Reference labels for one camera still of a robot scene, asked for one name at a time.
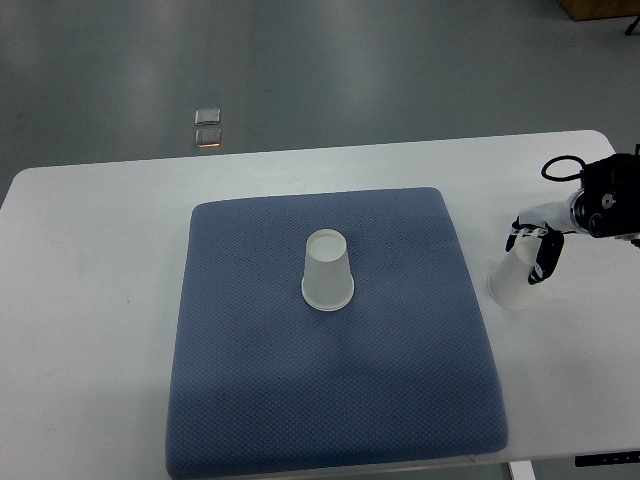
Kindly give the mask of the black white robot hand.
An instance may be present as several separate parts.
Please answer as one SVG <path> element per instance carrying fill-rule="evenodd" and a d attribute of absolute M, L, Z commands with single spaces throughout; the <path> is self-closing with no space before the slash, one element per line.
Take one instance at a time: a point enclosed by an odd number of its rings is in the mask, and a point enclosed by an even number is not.
<path fill-rule="evenodd" d="M 511 224 L 506 251 L 514 248 L 523 232 L 533 232 L 532 236 L 540 240 L 528 283 L 542 283 L 555 272 L 564 247 L 564 234 L 575 232 L 569 202 L 550 202 L 521 210 Z"/>

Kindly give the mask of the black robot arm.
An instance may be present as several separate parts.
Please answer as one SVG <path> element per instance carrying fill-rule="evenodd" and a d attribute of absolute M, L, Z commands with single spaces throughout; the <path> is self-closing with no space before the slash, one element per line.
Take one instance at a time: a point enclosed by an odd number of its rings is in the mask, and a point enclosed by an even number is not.
<path fill-rule="evenodd" d="M 639 245 L 639 152 L 616 153 L 587 163 L 575 155 L 548 160 L 541 176 L 552 182 L 580 182 L 563 202 L 521 210 L 512 222 L 505 250 L 518 240 L 540 240 L 528 283 L 537 285 L 555 272 L 570 234 L 615 238 Z"/>

